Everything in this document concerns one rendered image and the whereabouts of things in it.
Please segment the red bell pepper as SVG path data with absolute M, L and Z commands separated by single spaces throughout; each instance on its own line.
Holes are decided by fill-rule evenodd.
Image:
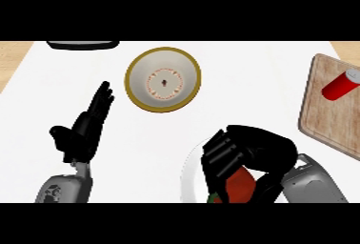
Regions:
M 246 167 L 231 176 L 225 183 L 225 196 L 229 203 L 247 203 L 254 195 L 256 179 Z

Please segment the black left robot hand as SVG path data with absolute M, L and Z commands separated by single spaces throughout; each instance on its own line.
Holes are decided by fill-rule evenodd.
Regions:
M 64 153 L 66 163 L 89 163 L 95 157 L 105 119 L 114 101 L 113 89 L 105 81 L 97 91 L 86 112 L 76 120 L 74 126 L 54 126 L 49 133 L 55 140 L 57 149 Z

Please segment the wooden cutting board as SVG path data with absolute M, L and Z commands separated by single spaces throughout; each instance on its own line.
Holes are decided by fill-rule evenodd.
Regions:
M 324 87 L 346 72 L 360 67 L 318 54 L 313 58 L 299 129 L 315 140 L 360 161 L 360 87 L 336 101 L 322 95 Z

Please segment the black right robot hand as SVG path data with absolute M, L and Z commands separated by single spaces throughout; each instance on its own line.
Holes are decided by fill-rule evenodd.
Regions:
M 201 165 L 209 187 L 209 202 L 229 203 L 226 180 L 246 167 L 266 172 L 256 182 L 250 204 L 274 203 L 284 190 L 285 174 L 297 163 L 294 142 L 281 135 L 241 125 L 219 130 L 203 146 Z

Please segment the red can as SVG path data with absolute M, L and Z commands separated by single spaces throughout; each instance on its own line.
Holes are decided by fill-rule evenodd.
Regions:
M 360 71 L 358 69 L 349 69 L 334 79 L 334 81 L 324 87 L 324 97 L 336 101 L 347 93 L 350 93 L 360 86 Z

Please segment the white bowl with gold rim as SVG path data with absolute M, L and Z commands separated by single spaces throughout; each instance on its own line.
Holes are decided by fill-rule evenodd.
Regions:
M 195 99 L 201 69 L 195 58 L 181 49 L 160 47 L 132 62 L 125 78 L 133 103 L 150 112 L 173 112 Z

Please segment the white plate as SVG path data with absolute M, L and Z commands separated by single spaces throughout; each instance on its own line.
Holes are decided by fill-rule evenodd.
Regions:
M 206 203 L 209 200 L 209 187 L 201 165 L 203 146 L 209 142 L 206 139 L 194 148 L 184 172 L 182 172 L 182 191 L 181 198 L 185 203 Z M 256 181 L 266 175 L 266 172 L 249 169 Z

